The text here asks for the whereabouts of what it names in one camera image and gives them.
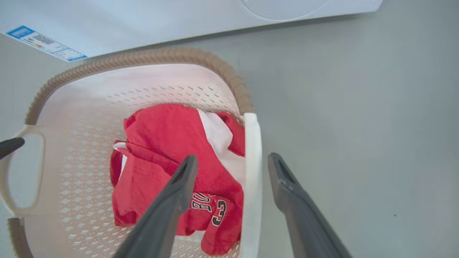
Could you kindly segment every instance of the gray floor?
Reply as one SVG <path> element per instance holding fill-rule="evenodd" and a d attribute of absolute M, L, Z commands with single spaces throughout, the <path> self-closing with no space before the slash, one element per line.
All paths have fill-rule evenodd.
<path fill-rule="evenodd" d="M 455 0 L 385 0 L 373 14 L 181 44 L 217 52 L 244 78 L 263 155 L 284 157 L 355 258 L 452 258 L 459 257 L 458 12 Z M 78 63 L 5 36 L 0 59 L 4 139 L 20 129 L 40 85 Z M 264 173 L 259 256 L 292 257 Z"/>

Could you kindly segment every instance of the laundry basket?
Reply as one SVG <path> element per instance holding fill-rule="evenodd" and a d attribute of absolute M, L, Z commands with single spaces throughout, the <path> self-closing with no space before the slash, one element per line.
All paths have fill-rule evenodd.
<path fill-rule="evenodd" d="M 160 103 L 226 111 L 246 129 L 246 184 L 241 242 L 221 257 L 256 257 L 261 221 L 261 136 L 241 78 L 222 59 L 197 49 L 112 55 L 61 73 L 35 97 L 17 134 L 44 139 L 32 205 L 11 196 L 11 156 L 0 161 L 1 194 L 15 219 L 11 241 L 20 258 L 109 258 L 130 228 L 116 227 L 109 166 L 123 119 Z M 171 257 L 204 258 L 199 240 L 176 237 Z"/>

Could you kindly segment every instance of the white washing machine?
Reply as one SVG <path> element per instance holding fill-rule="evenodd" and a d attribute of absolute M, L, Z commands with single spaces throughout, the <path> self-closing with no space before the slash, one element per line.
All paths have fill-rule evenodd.
<path fill-rule="evenodd" d="M 376 11 L 382 0 L 0 2 L 0 33 L 71 62 L 223 31 Z"/>

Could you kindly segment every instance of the laundry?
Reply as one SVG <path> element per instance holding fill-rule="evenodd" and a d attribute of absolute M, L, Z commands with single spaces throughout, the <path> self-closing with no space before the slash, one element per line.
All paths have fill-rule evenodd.
<path fill-rule="evenodd" d="M 128 139 L 115 144 L 111 159 L 115 225 L 135 224 L 185 157 L 194 154 L 199 163 L 195 188 L 176 234 L 205 230 L 202 250 L 227 253 L 241 236 L 243 127 L 228 113 L 162 104 L 136 112 L 124 128 Z"/>

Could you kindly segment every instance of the white cloth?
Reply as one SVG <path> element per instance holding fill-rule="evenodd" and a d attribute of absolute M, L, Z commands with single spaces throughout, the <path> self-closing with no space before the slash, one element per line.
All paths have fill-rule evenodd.
<path fill-rule="evenodd" d="M 246 180 L 246 158 L 238 156 L 228 150 L 233 140 L 233 134 L 217 114 L 208 113 L 200 109 L 198 109 L 198 112 L 202 126 L 204 127 L 204 132 L 206 133 L 207 141 L 212 146 L 213 152 L 223 167 L 233 176 L 236 182 L 241 184 L 242 189 L 244 189 Z M 126 143 L 115 143 L 113 148 L 115 150 L 118 150 L 118 148 L 126 149 Z M 123 174 L 126 160 L 127 157 L 123 155 L 120 178 Z"/>

